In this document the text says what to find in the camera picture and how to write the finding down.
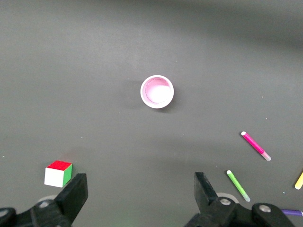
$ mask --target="cup rim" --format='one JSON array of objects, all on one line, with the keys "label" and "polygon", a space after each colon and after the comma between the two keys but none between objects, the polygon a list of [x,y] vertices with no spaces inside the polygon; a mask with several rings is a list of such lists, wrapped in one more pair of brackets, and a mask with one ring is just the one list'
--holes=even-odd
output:
[{"label": "cup rim", "polygon": [[[151,101],[147,101],[144,98],[144,95],[143,95],[144,86],[146,85],[146,83],[149,80],[151,80],[153,78],[161,78],[161,79],[165,80],[168,83],[169,87],[170,87],[170,97],[168,99],[166,99],[165,101],[159,103],[159,104],[156,104],[156,103],[151,102]],[[174,97],[174,87],[173,87],[171,81],[168,78],[166,78],[165,76],[162,76],[162,75],[153,75],[153,76],[150,76],[150,77],[146,78],[145,81],[142,83],[141,89],[140,89],[140,95],[141,95],[141,99],[143,100],[143,102],[147,106],[149,106],[151,108],[154,108],[154,109],[160,109],[160,108],[166,107],[172,101],[172,99]]]}]

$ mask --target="red cube face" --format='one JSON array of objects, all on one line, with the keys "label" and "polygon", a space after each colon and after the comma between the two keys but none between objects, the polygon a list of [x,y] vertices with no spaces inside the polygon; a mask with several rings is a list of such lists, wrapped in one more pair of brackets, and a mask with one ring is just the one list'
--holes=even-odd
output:
[{"label": "red cube face", "polygon": [[47,168],[50,169],[58,169],[58,170],[65,170],[71,165],[70,162],[63,162],[63,161],[54,161],[51,163]]}]

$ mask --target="pink marker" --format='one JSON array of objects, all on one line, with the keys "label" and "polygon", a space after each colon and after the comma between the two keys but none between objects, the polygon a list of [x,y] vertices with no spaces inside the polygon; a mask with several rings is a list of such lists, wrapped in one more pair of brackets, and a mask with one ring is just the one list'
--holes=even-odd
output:
[{"label": "pink marker", "polygon": [[257,152],[259,152],[263,156],[263,158],[265,158],[267,161],[271,160],[271,157],[265,152],[262,147],[260,147],[259,144],[257,144],[256,141],[254,141],[254,139],[247,132],[241,132],[241,136],[243,136],[244,139],[246,139],[247,142],[250,143],[254,147],[254,149],[256,149]]}]

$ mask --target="cube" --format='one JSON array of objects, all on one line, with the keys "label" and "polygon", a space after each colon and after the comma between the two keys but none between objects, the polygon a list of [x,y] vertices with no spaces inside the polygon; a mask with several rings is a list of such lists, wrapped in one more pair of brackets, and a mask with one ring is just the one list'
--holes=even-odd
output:
[{"label": "cube", "polygon": [[54,161],[45,168],[44,184],[62,188],[71,179],[71,170],[72,163]]}]

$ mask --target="yellow marker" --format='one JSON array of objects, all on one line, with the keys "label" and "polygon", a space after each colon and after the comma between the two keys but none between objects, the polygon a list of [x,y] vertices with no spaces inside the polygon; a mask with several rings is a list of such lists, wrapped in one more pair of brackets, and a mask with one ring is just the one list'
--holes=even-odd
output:
[{"label": "yellow marker", "polygon": [[299,190],[302,187],[302,185],[303,185],[303,173],[299,177],[297,183],[295,183],[294,188]]}]

